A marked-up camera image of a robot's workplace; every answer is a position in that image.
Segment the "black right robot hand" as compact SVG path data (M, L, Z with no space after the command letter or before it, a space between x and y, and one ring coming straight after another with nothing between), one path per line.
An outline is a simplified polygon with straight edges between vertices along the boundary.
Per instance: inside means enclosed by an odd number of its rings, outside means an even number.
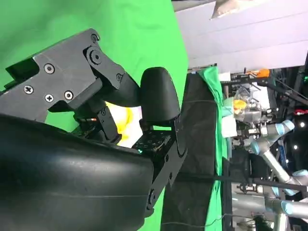
M187 155L169 72L140 84L90 28L7 68L0 228L136 231Z

